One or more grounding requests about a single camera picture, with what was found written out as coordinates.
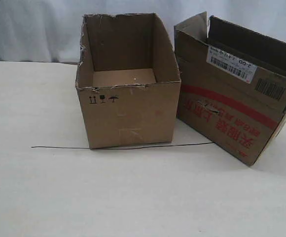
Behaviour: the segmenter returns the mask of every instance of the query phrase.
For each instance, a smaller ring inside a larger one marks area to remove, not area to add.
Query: red stripe
[[[270,129],[275,129],[278,125],[278,123],[271,118],[267,117],[266,115],[254,110],[251,107],[248,107],[247,105],[244,105],[243,103],[236,101],[232,98],[226,97],[224,95],[221,95],[219,93],[216,93],[211,90],[207,90],[201,87],[191,86],[191,85],[181,85],[181,89],[185,93],[192,93],[196,95],[201,95],[203,97],[207,97],[209,99],[221,102],[229,107],[232,107],[233,109],[251,117],[252,119],[260,122],[261,124],[267,126]]]

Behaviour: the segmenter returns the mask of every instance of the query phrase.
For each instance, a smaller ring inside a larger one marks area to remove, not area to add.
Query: white curtain
[[[0,60],[77,62],[86,13],[156,12],[173,39],[202,11],[286,42],[286,0],[0,0]]]

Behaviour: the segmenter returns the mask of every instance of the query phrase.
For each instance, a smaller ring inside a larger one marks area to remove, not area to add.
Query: thin wire
[[[147,146],[147,147],[130,147],[130,148],[97,148],[96,150],[139,150],[146,148],[159,148],[159,147],[185,147],[185,146],[199,146],[214,144],[214,142],[194,143],[194,144],[178,144],[178,145],[163,145],[163,146]],[[31,148],[56,148],[56,149],[88,149],[86,147],[49,147],[49,146],[34,146]]]

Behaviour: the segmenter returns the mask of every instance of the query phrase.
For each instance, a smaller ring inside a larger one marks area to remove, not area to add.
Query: barcode
[[[274,82],[259,78],[255,90],[273,99],[280,100],[285,88],[276,85]]]
[[[238,77],[241,77],[243,79],[246,79],[248,74],[243,72],[242,70],[238,69],[238,68],[235,68],[227,63],[224,63],[222,62],[221,60],[218,60],[217,58],[215,57],[211,57],[211,63],[217,65],[218,67],[220,68],[223,68],[224,70],[227,70],[229,71],[230,73],[238,76]]]

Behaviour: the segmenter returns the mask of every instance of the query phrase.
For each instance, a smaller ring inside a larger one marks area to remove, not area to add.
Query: open cardboard box
[[[90,148],[170,142],[180,90],[154,14],[85,15],[75,87]]]
[[[286,122],[286,43],[206,12],[175,26],[178,117],[252,165]]]

